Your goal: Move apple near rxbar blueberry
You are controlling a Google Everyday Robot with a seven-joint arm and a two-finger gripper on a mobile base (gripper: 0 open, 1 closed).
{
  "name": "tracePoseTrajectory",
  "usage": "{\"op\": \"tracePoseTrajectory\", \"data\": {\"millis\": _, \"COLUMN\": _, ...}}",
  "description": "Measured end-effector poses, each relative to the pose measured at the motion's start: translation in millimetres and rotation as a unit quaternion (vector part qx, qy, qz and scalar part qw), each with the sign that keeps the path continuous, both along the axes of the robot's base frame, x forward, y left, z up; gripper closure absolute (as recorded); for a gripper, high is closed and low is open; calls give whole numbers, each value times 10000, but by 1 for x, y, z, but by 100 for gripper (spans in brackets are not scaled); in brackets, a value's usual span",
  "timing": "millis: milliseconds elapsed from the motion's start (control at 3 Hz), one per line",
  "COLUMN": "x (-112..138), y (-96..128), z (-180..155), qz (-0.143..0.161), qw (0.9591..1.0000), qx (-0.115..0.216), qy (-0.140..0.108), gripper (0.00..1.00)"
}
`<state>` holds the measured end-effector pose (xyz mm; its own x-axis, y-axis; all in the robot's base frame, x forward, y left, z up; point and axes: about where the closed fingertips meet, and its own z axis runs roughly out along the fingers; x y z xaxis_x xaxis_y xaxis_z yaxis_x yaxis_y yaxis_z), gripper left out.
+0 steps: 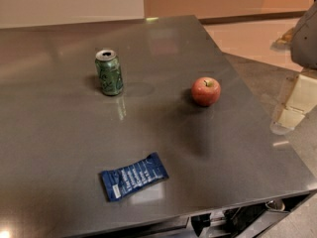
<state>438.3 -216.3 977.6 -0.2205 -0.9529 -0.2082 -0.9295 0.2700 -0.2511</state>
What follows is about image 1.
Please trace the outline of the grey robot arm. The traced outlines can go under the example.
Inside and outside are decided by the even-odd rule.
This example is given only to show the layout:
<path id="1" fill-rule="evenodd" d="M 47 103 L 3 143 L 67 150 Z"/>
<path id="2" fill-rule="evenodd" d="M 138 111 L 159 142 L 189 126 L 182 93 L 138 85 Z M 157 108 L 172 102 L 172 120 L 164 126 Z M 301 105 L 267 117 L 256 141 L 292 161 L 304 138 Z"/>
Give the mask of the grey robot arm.
<path id="1" fill-rule="evenodd" d="M 290 50 L 291 60 L 303 67 L 286 91 L 285 102 L 273 112 L 270 130 L 284 135 L 294 130 L 317 105 L 317 1 L 271 47 Z"/>

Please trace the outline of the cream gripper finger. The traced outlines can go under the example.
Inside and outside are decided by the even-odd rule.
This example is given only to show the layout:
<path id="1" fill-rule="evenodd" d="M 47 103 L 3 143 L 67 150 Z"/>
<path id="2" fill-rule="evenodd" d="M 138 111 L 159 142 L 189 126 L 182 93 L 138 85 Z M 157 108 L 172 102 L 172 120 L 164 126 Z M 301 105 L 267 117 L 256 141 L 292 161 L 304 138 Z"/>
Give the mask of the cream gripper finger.
<path id="1" fill-rule="evenodd" d="M 272 113 L 270 130 L 285 135 L 317 105 L 317 74 L 300 72 L 288 77 L 282 85 L 277 105 Z"/>

